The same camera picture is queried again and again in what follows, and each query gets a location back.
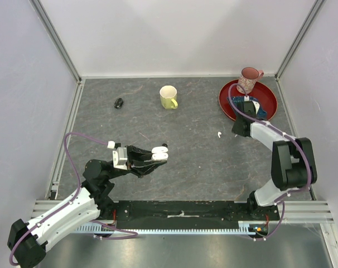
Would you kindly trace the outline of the white earbud charging case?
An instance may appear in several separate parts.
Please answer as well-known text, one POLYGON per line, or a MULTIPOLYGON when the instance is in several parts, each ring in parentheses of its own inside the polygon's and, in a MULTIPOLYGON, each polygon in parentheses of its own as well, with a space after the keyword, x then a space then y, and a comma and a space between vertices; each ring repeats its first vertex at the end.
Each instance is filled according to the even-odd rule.
POLYGON ((168 148, 165 146, 154 147, 151 153, 153 161, 166 161, 168 159, 168 148))

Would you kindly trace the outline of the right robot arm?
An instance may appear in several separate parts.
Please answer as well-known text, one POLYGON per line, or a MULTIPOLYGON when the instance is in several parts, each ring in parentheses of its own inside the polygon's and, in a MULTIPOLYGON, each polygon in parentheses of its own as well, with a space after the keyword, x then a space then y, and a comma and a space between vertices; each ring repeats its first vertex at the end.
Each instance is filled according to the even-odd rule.
POLYGON ((271 179, 251 192, 246 205, 247 216, 260 219, 266 207, 272 208, 285 196, 309 189, 317 181, 317 170, 311 140, 296 138, 257 118, 258 102, 245 97, 235 103, 227 100, 236 114, 231 129, 241 137, 251 137, 272 152, 271 179))

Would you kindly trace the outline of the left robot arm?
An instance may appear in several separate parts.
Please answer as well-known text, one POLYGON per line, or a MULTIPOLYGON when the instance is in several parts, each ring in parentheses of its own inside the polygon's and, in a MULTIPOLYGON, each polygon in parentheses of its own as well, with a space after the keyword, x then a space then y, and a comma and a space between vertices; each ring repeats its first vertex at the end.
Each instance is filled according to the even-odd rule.
POLYGON ((112 160, 89 160, 83 172, 85 180, 66 199, 36 218, 27 222, 19 219, 11 225, 7 242, 11 265, 35 267, 81 225, 111 217, 115 210, 109 197, 114 188, 111 179, 127 174, 142 178, 168 160, 166 144, 144 150, 109 142, 108 148, 112 150, 112 160))

